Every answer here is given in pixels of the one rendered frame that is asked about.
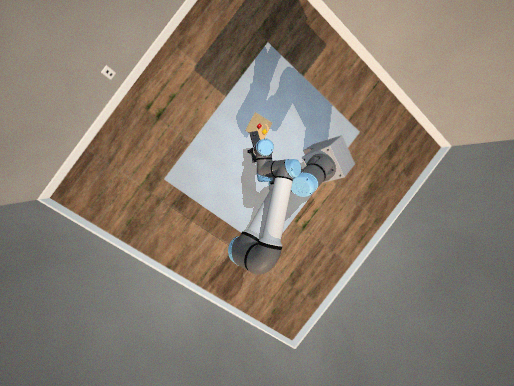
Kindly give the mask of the tan mat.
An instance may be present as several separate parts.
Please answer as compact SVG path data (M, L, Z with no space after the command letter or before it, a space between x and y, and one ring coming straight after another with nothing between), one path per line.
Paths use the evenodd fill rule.
M257 125L259 123L262 125L262 127L260 129L257 128ZM261 115L259 115L258 113L255 112L245 131L247 131L248 133L253 132L253 131L258 131L260 140L262 140L267 135L271 125L272 125L272 122L270 122L269 120L267 120L266 118L262 117ZM262 133L262 131L264 129L267 130L267 132L265 134Z

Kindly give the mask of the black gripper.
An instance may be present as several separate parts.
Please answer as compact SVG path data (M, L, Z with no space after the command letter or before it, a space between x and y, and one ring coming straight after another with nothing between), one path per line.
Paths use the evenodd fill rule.
M249 154L251 154L252 162L253 162L253 163L254 163L254 162L256 162L256 156L255 156L255 155L254 155L254 153L253 153L253 148L250 148L250 150L247 150L247 152L248 152Z

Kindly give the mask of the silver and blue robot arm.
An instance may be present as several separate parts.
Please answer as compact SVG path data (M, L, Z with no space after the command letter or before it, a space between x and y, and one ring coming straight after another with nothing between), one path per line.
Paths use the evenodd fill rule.
M264 274L274 267L281 254L290 193L300 197L311 195L334 176L336 165L325 154L311 157L303 169L296 159L272 161L272 141L260 140L258 131L250 132L250 138L256 156L257 179L268 182L269 193L249 228L231 240L228 255L236 265L251 273Z

